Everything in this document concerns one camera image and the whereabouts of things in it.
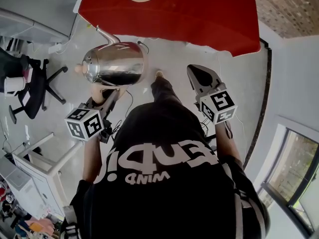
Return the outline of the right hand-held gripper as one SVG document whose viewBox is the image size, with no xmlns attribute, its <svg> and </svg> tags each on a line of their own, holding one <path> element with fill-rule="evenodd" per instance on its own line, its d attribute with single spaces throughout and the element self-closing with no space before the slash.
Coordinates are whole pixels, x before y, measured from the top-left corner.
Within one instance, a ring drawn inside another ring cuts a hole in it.
<svg viewBox="0 0 319 239">
<path fill-rule="evenodd" d="M 196 106 L 214 125 L 224 124 L 226 135 L 233 138 L 228 121 L 235 116 L 237 105 L 229 94 L 225 83 L 215 71 L 197 64 L 187 66 L 187 75 L 196 92 Z"/>
</svg>

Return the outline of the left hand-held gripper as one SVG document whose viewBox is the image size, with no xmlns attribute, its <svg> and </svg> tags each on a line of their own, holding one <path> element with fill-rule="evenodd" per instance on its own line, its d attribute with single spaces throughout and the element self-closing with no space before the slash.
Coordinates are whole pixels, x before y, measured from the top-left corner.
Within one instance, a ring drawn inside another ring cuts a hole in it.
<svg viewBox="0 0 319 239">
<path fill-rule="evenodd" d="M 119 89 L 103 89 L 101 104 L 92 98 L 74 108 L 65 118 L 70 135 L 81 141 L 89 141 L 99 135 L 107 143 L 112 133 L 111 122 L 107 120 L 119 97 Z"/>
</svg>

